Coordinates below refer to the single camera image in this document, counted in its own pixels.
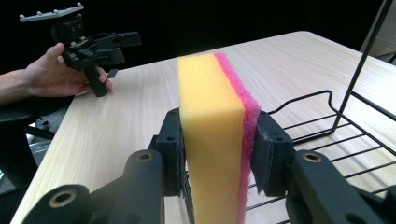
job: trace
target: sponge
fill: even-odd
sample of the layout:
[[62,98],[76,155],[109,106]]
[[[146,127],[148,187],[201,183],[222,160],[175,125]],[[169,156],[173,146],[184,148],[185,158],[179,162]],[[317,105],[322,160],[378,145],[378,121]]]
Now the sponge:
[[177,72],[195,223],[244,223],[260,107],[223,53],[179,57]]

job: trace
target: black handle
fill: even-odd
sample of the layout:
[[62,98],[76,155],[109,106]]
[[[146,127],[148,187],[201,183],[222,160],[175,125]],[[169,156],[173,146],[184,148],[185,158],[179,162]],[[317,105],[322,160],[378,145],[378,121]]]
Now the black handle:
[[88,66],[85,68],[85,76],[90,82],[93,92],[97,97],[102,97],[107,94],[107,88],[104,83],[99,80],[99,72],[95,66]]

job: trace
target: black wire rack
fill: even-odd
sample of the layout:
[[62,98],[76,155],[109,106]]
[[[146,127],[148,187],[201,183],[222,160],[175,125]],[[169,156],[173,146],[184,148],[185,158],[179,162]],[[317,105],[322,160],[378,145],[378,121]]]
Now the black wire rack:
[[[388,119],[389,122],[394,124],[396,127],[396,116],[394,114],[354,91],[361,69],[366,62],[391,4],[392,0],[383,1],[382,8],[379,11],[378,18],[369,37],[366,49],[361,55],[361,59],[349,83],[339,109],[336,109],[332,105],[332,92],[326,90],[291,99],[281,105],[278,109],[268,112],[272,117],[282,118],[283,116],[283,118],[285,118],[285,116],[295,116],[298,112],[293,109],[288,111],[288,108],[292,107],[292,105],[304,104],[311,100],[317,101],[318,98],[320,98],[319,100],[321,101],[324,100],[325,105],[327,106],[326,114],[321,115],[316,119],[286,125],[283,129],[292,137],[294,148],[296,150],[310,149],[313,151],[319,151],[327,156],[336,168],[342,164],[354,166],[354,169],[340,171],[340,173],[344,175],[345,179],[352,185],[354,183],[361,183],[361,181],[363,183],[376,182],[375,189],[367,191],[371,191],[373,194],[379,196],[381,196],[381,193],[384,193],[391,185],[396,185],[396,176],[393,178],[389,177],[389,174],[391,173],[396,174],[396,151],[384,144],[377,135],[367,131],[366,127],[361,126],[351,119],[353,116],[346,116],[345,111],[347,109],[347,103],[349,100],[352,100],[350,99],[352,97],[354,98],[353,100],[358,100],[368,106],[371,110],[374,110],[378,116]],[[372,162],[370,158],[380,158],[380,160]],[[255,190],[255,188],[255,184],[251,184],[249,186],[249,196],[257,195],[257,190]],[[190,223],[193,224],[193,207],[188,178],[185,180],[183,195]],[[280,211],[280,214],[283,213],[283,215],[277,218],[279,220],[271,218],[274,223],[290,223],[284,202],[286,196],[277,198],[268,198],[265,196],[253,197],[260,198],[261,201],[259,203],[257,203],[257,200],[254,203],[247,202],[247,216],[249,216],[249,213],[252,211],[261,212],[264,210],[270,210],[269,206],[275,206],[277,210],[282,210]]]

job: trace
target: wooden table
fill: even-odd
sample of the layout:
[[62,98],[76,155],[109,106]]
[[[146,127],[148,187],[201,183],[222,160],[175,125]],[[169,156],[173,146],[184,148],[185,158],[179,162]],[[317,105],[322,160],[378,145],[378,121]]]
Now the wooden table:
[[[360,52],[308,32],[279,35],[210,51],[227,55],[233,69],[264,111],[274,110],[289,99],[322,90],[333,92],[332,103],[338,108],[361,56]],[[356,89],[396,114],[392,97],[396,95],[395,74],[393,65],[368,58]],[[114,91],[105,97],[96,98],[90,92],[74,99],[12,223],[21,223],[35,203],[51,189],[65,184],[81,184],[93,191],[120,177],[129,155],[146,149],[151,137],[159,132],[166,112],[178,107],[176,59],[121,70],[113,83]],[[362,117],[369,128],[372,128],[372,123],[380,122],[380,128],[373,130],[386,131],[380,136],[395,148],[396,125],[373,119],[353,100],[348,108],[351,109],[346,114]],[[325,110],[326,99],[319,96],[304,105],[294,105],[290,112],[276,114],[275,119],[282,126],[288,126],[321,116]],[[304,130],[315,128],[303,127]],[[350,131],[336,132],[319,140],[319,144],[344,134],[350,134]],[[311,142],[298,148],[315,145]],[[338,154],[352,153],[351,148],[342,148]],[[333,159],[338,154],[333,150],[326,155]],[[394,160],[383,154],[366,160],[368,163]],[[335,165],[347,175],[365,164],[360,161],[352,163],[338,162]],[[396,167],[392,165],[385,172],[359,177],[351,182],[371,190],[395,184],[395,176]],[[255,189],[251,189],[249,194],[248,205],[268,200],[257,196]],[[166,223],[188,223],[183,199],[165,199],[165,218]],[[287,215],[282,201],[247,211],[247,223],[257,220],[274,223],[285,219]]]

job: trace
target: dish rack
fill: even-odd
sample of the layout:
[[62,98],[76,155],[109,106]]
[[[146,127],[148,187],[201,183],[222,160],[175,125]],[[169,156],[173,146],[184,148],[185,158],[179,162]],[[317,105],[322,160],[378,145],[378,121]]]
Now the dish rack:
[[[345,114],[345,111],[347,109],[348,101],[350,100],[351,97],[353,97],[354,100],[358,100],[361,103],[368,106],[371,110],[374,110],[378,116],[382,116],[383,118],[388,119],[389,122],[394,122],[396,127],[396,116],[394,114],[390,113],[387,109],[381,107],[380,105],[377,105],[376,103],[370,101],[369,99],[365,98],[364,96],[354,91],[354,87],[361,73],[361,69],[363,68],[364,63],[369,55],[370,49],[372,48],[375,42],[380,27],[384,19],[386,18],[391,3],[392,0],[383,1],[383,6],[380,9],[378,19],[369,37],[367,47],[364,50],[363,54],[361,55],[361,59],[349,83],[346,94],[339,109],[336,109],[332,105],[331,91],[318,91],[295,99],[291,99],[287,101],[285,104],[281,105],[278,109],[268,112],[268,114],[270,114],[272,117],[276,117],[279,116],[279,114],[282,114],[285,111],[287,111],[291,105],[303,104],[305,101],[313,100],[316,98],[321,98],[320,100],[325,100],[326,101],[325,104],[328,107],[328,111],[326,115],[322,115],[321,117],[316,119],[303,121],[301,123],[287,125],[282,128],[293,139],[294,148],[296,150],[309,149],[313,151],[320,151],[320,153],[324,154],[331,160],[331,162],[336,168],[337,168],[337,163],[342,161],[357,164],[360,167],[360,170],[356,171],[355,169],[355,171],[352,173],[344,172],[347,174],[343,174],[343,172],[341,171],[340,173],[342,173],[345,179],[352,185],[354,184],[353,181],[354,178],[357,178],[363,182],[377,181],[378,183],[375,184],[376,189],[367,190],[367,191],[371,191],[373,194],[379,196],[381,196],[381,194],[386,191],[387,187],[391,185],[396,185],[396,176],[394,178],[393,183],[389,183],[389,181],[381,179],[375,174],[378,172],[388,173],[389,169],[393,170],[393,172],[396,173],[396,151],[390,148],[389,146],[387,146],[383,141],[377,138],[377,136],[372,134],[370,131],[367,131],[366,127],[362,127],[357,122],[355,122],[350,116],[347,116]],[[332,135],[335,132],[338,133],[346,132],[348,134],[346,134],[346,136],[341,139],[336,139],[333,138]],[[348,150],[347,146],[352,142],[354,146],[361,146],[361,147]],[[341,154],[344,155],[340,156],[340,153],[338,153],[338,156],[334,157],[333,153],[336,150],[341,151]],[[382,158],[385,155],[387,159],[385,161],[380,160],[375,163],[367,165],[366,164],[367,155],[369,155],[369,158],[374,158],[374,157]],[[254,183],[250,184],[248,192],[251,193],[251,195],[253,194],[257,195],[257,190],[255,190],[255,187],[256,184]],[[190,191],[188,178],[186,178],[185,180],[185,184],[183,187],[183,195],[187,206],[187,212],[189,215],[190,223],[192,224],[194,223],[193,207],[192,207],[191,191]],[[285,198],[286,197],[276,197],[276,198],[260,197],[261,202],[259,203],[255,202],[253,204],[249,204],[249,202],[247,202],[247,216],[251,211],[255,211],[256,209],[265,210],[266,207],[268,206],[273,206],[275,203],[281,203],[281,205],[283,205],[284,208],[283,211],[284,214],[282,216],[283,219],[275,220],[274,223],[278,223],[278,224],[290,223],[287,217],[286,208],[284,206],[285,203],[283,202]]]

